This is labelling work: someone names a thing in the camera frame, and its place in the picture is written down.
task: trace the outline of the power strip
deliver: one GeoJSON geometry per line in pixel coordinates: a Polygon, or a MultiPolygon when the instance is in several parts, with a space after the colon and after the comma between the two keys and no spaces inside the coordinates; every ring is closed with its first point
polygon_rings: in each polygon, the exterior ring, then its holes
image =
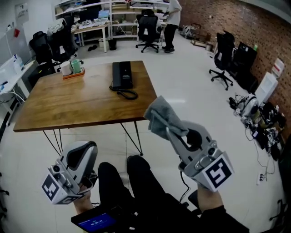
{"type": "Polygon", "coordinates": [[[257,177],[257,180],[256,180],[256,184],[257,185],[260,185],[260,183],[264,180],[264,174],[259,172],[258,173],[258,177],[257,177]]]}

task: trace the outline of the white desk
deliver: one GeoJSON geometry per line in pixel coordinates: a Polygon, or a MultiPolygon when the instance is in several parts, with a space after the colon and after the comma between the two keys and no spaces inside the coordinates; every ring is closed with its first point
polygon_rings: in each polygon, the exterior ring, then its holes
{"type": "MultiPolygon", "coordinates": [[[[35,61],[32,61],[31,63],[25,65],[21,74],[15,75],[12,78],[10,78],[7,81],[8,83],[6,83],[4,85],[4,89],[0,92],[0,95],[4,95],[4,94],[7,94],[7,93],[10,93],[12,91],[12,89],[15,87],[15,85],[17,84],[19,86],[19,88],[22,90],[22,92],[25,95],[25,97],[28,98],[29,92],[28,92],[24,82],[22,81],[22,77],[28,71],[28,69],[32,67],[34,62],[35,61]]],[[[8,121],[6,123],[6,126],[9,126],[10,125],[10,120],[12,118],[12,115],[15,112],[16,108],[18,107],[18,103],[15,104],[13,109],[11,109],[10,106],[7,103],[3,103],[3,106],[10,113],[10,116],[9,116],[8,121]]]]}
{"type": "MultiPolygon", "coordinates": [[[[107,26],[109,26],[109,24],[110,24],[110,22],[106,22],[104,25],[100,25],[100,26],[96,26],[96,27],[88,27],[88,28],[84,28],[84,29],[72,30],[71,32],[74,33],[74,34],[78,34],[80,46],[85,46],[84,38],[83,38],[83,33],[84,32],[102,30],[103,43],[104,43],[104,52],[106,53],[107,52],[107,48],[106,48],[105,28],[107,26]]],[[[110,38],[110,27],[108,27],[108,37],[110,38]]]]}

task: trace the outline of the table top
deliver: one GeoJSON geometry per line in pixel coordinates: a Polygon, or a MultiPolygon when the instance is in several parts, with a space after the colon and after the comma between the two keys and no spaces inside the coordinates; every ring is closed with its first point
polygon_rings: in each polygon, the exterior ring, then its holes
{"type": "Polygon", "coordinates": [[[17,84],[17,82],[22,78],[22,76],[29,70],[29,68],[32,67],[33,63],[35,61],[32,61],[30,63],[28,63],[27,65],[24,65],[24,69],[22,70],[21,74],[18,75],[14,75],[13,77],[11,77],[8,81],[7,84],[4,85],[3,90],[1,90],[0,95],[6,94],[10,91],[12,91],[12,89],[14,88],[14,86],[17,84]]]}
{"type": "Polygon", "coordinates": [[[99,29],[106,28],[109,24],[110,24],[110,22],[106,22],[104,25],[99,25],[99,26],[95,26],[95,27],[87,27],[87,28],[83,28],[83,29],[72,30],[71,33],[78,34],[78,33],[82,33],[82,32],[99,30],[99,29]]]}
{"type": "Polygon", "coordinates": [[[131,61],[139,97],[127,100],[111,91],[112,63],[92,66],[83,76],[63,80],[57,73],[38,80],[24,103],[15,132],[86,127],[144,120],[156,93],[143,61],[131,61]]]}

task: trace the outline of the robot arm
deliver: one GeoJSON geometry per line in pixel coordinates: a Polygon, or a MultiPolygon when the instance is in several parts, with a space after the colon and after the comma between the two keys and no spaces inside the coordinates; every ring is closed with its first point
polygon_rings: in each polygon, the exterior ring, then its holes
{"type": "Polygon", "coordinates": [[[53,204],[69,204],[93,188],[97,180],[93,170],[97,152],[95,142],[74,142],[65,147],[55,165],[48,168],[42,185],[53,204]],[[80,184],[88,188],[80,191],[80,184]]]}
{"type": "Polygon", "coordinates": [[[201,125],[182,121],[189,129],[187,143],[166,129],[167,136],[181,159],[179,170],[203,187],[216,192],[234,173],[226,152],[222,152],[201,125]]]}

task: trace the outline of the orange tray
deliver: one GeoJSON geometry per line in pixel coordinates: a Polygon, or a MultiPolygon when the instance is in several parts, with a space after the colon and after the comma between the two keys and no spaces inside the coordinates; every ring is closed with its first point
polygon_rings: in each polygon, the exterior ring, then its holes
{"type": "Polygon", "coordinates": [[[72,74],[72,75],[68,75],[68,76],[63,76],[63,79],[73,78],[73,77],[77,77],[77,76],[85,74],[85,68],[82,67],[81,69],[83,69],[83,71],[81,73],[76,73],[76,74],[72,74]]]}

